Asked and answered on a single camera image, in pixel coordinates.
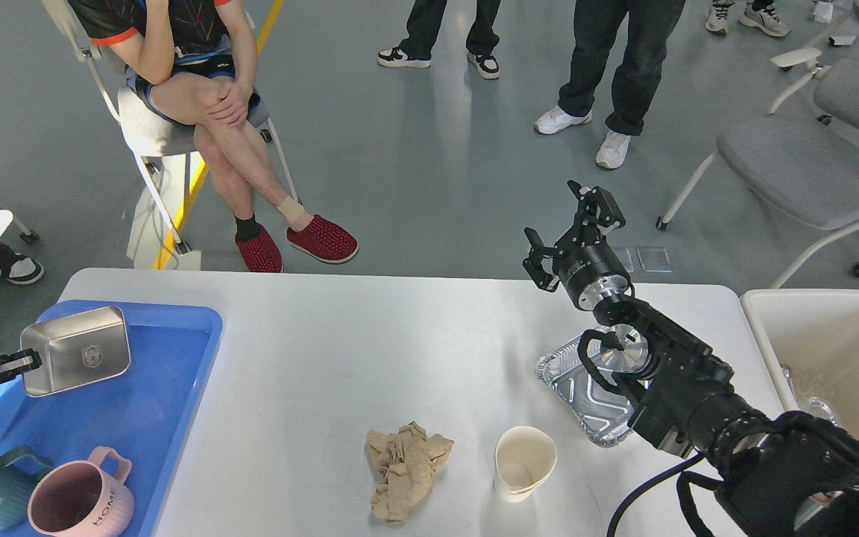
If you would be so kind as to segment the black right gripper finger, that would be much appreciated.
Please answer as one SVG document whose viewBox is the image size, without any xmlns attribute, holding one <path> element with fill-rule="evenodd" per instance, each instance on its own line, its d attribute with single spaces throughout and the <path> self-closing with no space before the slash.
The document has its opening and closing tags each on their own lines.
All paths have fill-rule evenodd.
<svg viewBox="0 0 859 537">
<path fill-rule="evenodd" d="M 527 258 L 523 260 L 523 268 L 539 289 L 555 292 L 558 288 L 559 277 L 553 270 L 545 271 L 544 260 L 558 259 L 563 255 L 563 249 L 558 245 L 551 248 L 547 247 L 534 228 L 525 227 L 523 231 L 529 242 L 529 253 Z"/>
<path fill-rule="evenodd" d="M 568 231 L 568 248 L 609 249 L 606 234 L 626 224 L 613 195 L 601 186 L 583 187 L 575 180 L 569 180 L 568 187 L 577 198 L 575 218 Z"/>
</svg>

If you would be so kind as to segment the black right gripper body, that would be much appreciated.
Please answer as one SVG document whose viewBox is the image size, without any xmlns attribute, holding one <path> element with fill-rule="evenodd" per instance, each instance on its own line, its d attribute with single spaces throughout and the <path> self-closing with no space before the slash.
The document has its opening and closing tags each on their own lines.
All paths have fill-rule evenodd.
<svg viewBox="0 0 859 537">
<path fill-rule="evenodd" d="M 590 312 L 604 298 L 625 295 L 631 284 L 607 242 L 575 247 L 556 259 L 556 275 L 573 305 Z"/>
</svg>

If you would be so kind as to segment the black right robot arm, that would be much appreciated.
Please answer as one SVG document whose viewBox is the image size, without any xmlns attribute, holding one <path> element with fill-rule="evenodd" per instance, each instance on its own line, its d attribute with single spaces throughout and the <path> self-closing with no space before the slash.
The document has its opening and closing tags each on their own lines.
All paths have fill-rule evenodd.
<svg viewBox="0 0 859 537">
<path fill-rule="evenodd" d="M 683 458 L 620 504 L 608 535 L 638 496 L 677 476 L 683 516 L 698 536 L 711 531 L 691 486 L 713 492 L 749 536 L 859 536 L 859 441 L 807 412 L 769 419 L 751 407 L 712 347 L 635 297 L 605 237 L 625 224 L 611 193 L 573 180 L 568 187 L 577 200 L 572 227 L 552 247 L 526 228 L 523 266 L 539 289 L 562 285 L 577 309 L 594 314 L 601 329 L 577 344 L 587 373 L 627 398 L 629 427 L 642 439 Z"/>
</svg>

